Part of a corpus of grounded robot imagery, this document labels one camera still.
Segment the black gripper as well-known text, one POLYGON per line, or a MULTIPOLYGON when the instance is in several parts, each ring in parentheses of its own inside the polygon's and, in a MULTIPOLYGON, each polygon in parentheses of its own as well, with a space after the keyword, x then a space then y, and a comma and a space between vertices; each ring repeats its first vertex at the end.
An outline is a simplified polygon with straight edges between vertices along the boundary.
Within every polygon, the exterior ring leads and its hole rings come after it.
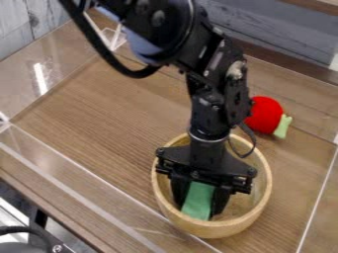
POLYGON ((235 147, 233 137, 222 140, 202 141, 188 138, 190 143, 179 146, 163 146, 156 150, 159 162, 156 171, 170 178, 172 199, 182 208, 190 183, 199 182, 214 186, 211 215, 220 214, 227 206, 231 194, 250 194, 258 170, 245 159, 254 153, 257 139, 246 152, 235 147))

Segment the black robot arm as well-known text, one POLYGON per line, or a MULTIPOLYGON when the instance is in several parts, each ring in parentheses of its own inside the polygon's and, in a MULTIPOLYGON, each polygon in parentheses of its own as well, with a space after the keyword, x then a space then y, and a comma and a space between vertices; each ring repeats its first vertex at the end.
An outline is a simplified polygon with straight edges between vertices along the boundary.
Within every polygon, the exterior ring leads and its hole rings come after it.
POLYGON ((195 0, 94 0, 123 25, 127 40, 146 67, 128 69, 96 34, 72 0, 58 0, 106 62, 140 79, 166 65, 186 76, 191 101, 188 144, 156 150, 156 173, 170 179, 182 213, 208 220, 225 211, 230 197, 249 194, 258 170, 243 162, 230 133, 245 127, 254 101, 242 49, 210 23, 195 0))

